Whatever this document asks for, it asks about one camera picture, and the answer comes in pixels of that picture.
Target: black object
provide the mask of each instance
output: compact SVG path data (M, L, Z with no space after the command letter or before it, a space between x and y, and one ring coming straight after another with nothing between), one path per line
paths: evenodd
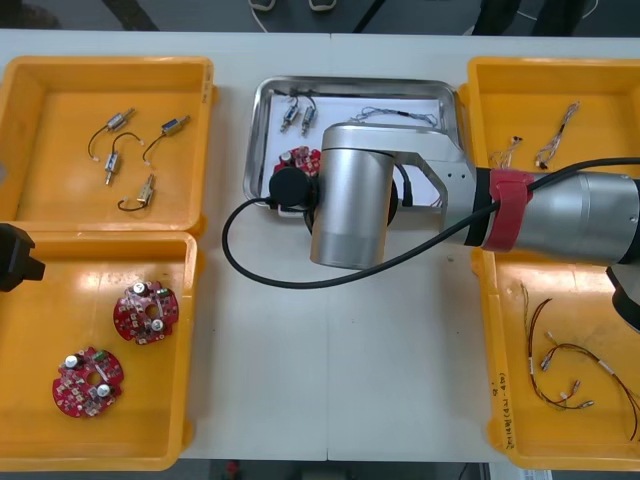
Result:
M296 167L284 167L273 174L269 180L269 196L273 208L281 205L285 208L306 210L316 201L316 181Z
M607 268L607 277L611 280L615 291L613 292L613 308L616 309L625 322L631 325L637 332L640 332L640 305L631 300L626 294L620 282L616 278L611 267Z
M111 10L124 30L141 32L160 30L136 0L102 0L102 3Z
M360 21L358 22L358 25L356 25L356 28L353 29L353 33L362 33L364 29L367 28L367 25L369 25L369 22L373 19L373 17L376 16L376 13L378 13L380 7L384 5L384 2L385 0L374 0L374 2L369 7L369 10L366 11L362 19L360 19Z
M640 158L601 158L598 160L587 160L585 162L574 163L573 165L568 165L561 168L560 170L556 170L555 172L539 178L535 182L529 184L527 186L527 190L529 192L534 192L540 188L544 188L570 178L581 170L585 170L587 168L610 167L614 165L640 165ZM277 288L286 288L290 290L315 290L319 288L337 287L338 285L355 282L356 280L362 280L363 278L370 277L372 275L375 275L376 273L384 272L385 270L395 267L396 265L400 265L401 263L404 263L407 260L410 260L413 257L426 252L427 250L444 242L452 235L458 233L460 230L468 227L469 225L472 225L474 222L477 222L480 219L487 217L488 215L491 215L493 212L496 212L500 208L500 201L497 200L490 205L487 205L486 207L476 210L468 217L460 220L458 223L450 226L446 230L443 230L434 237L431 237L421 245L418 245L417 247L412 248L411 250L401 255L398 255L397 257L387 260L386 262L382 262L375 267L367 268L356 273L344 275L342 277L331 278L328 280L318 280L315 282L287 282L283 280L263 277L251 272L250 270L247 270L238 263L238 261L232 255L231 249L229 248L229 231L231 230L231 225L233 224L234 220L238 215L240 215L240 213L242 213L245 208L259 202L270 203L272 202L272 200L270 198L252 198L242 203L233 212L231 212L231 215L229 215L229 218L227 218L227 221L222 228L222 251L229 264L241 275L263 285Z
M42 280L44 263L29 255L35 246L24 230L0 224L0 291L10 292L23 280Z

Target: red velcro strap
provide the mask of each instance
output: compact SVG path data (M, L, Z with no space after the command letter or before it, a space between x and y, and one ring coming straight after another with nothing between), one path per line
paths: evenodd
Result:
M518 170L491 170L489 193L494 201L500 201L500 208L493 219L493 226L485 250L508 252L516 244L524 210L533 194L527 186L534 177Z

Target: black cable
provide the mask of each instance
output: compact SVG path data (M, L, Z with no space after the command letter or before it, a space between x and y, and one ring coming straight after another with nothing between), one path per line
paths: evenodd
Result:
M413 207L413 188L409 174L401 163L395 163L395 166L402 175L402 206Z
M122 210L123 212L137 212L138 210L142 210L143 208L146 208L145 204L142 204L139 207L135 207L135 208L126 208L122 206L124 202L126 202L126 200L124 199L118 202L118 210Z
M156 138L153 142L151 142L151 145L149 145L147 147L147 149L144 151L144 153L142 154L142 160L144 160L144 163L149 163L145 157L145 155L149 152L149 150L151 150L151 148L158 143L158 141L160 141L161 138L165 137L166 135L164 133L160 134L160 136L158 138Z
M87 145L87 152L89 152L89 157L91 157L91 160L93 160L93 153L91 153L91 144L96 139L96 137L100 134L100 132L102 132L105 128L107 128L107 125L105 125L100 130L98 130L96 133L94 133L91 136L91 138L89 139L89 144Z
M462 467L462 470L460 470L460 475L458 475L458 480L462 480L462 477L464 476L464 472L467 471L468 467L469 467L469 464L465 463L464 467Z
M111 144L111 154L116 153L116 142L118 141L118 139L126 136L135 137L136 140L138 140L139 142L142 142L142 139L139 136L137 136L135 133L131 133L131 132L121 133L120 135L118 135L116 138L113 139L113 143Z
M539 188L548 187L550 185L553 185L554 183L564 180L565 178L575 175L580 170L584 170L586 168L606 167L606 166L613 166L613 165L640 165L640 158L604 158L599 160L588 160L586 162L575 163L573 165L569 165L567 167L561 168L560 170L557 170L555 172L549 173L548 175L542 178L539 178L538 180L536 180L535 182L531 183L528 186L528 190L529 192L533 192L535 190L538 190ZM229 230L231 229L231 225L233 224L233 221L249 205L253 205L254 203L259 203L259 202L272 203L270 198L252 198L250 200L247 200L243 204L241 204L231 213L231 215L229 215L229 218L225 222L224 227L222 229L222 251L224 252L224 256L227 258L227 261L241 275L244 275L245 277L255 282L262 283L263 285L269 285L271 287L278 287L278 288L287 288L291 290L313 290L313 289L319 289L319 288L336 287L338 285L344 285L346 283L351 283L351 282L355 282L356 280L361 280L363 278L370 277L371 275L375 275L376 273L384 272L385 270L388 270L391 267L400 265L401 263L404 263L407 260L410 260L413 257L420 255L423 252L426 252L430 248L435 247L439 243L444 242L449 237L458 233L463 228L468 227L472 223L483 219L487 215L492 214L493 212L498 210L498 208L500 208L500 201L496 201L487 205L486 207L476 210L468 217L460 220L458 223L456 223L455 225L452 225L446 230L443 230L442 232L430 238L423 244L418 245L417 247L412 248L408 252L398 255L395 258L392 258L390 260L387 260L386 262L376 265L375 267L367 268L365 270L361 270L359 272L352 273L350 275L345 275L338 278L331 278L328 280L319 280L314 282L285 282L281 280L274 280L272 278L262 277L260 275L256 275L253 272L250 272L249 270L244 268L242 265L240 265L235 258L233 258L233 255L231 254L231 250L229 249Z

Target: black round cap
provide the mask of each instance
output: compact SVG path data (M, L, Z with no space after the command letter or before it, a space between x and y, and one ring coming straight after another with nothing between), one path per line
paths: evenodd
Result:
M269 196L283 207L307 206L313 185L306 173L296 167L285 167L269 180Z

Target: capacitor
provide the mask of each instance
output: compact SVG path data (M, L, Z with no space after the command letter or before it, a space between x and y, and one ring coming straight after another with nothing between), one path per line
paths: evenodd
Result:
M164 329L164 322L159 318L156 318L151 322L151 330L153 330L154 332L161 332L162 329Z
M145 295L147 293L147 286L142 282L135 283L132 289L136 295Z
M79 364L80 359L77 357L77 355L69 355L64 359L64 366L69 369L76 368Z
M106 383L102 383L100 385L98 385L98 396L100 398L104 398L107 397L111 394L111 387L109 385L107 385Z

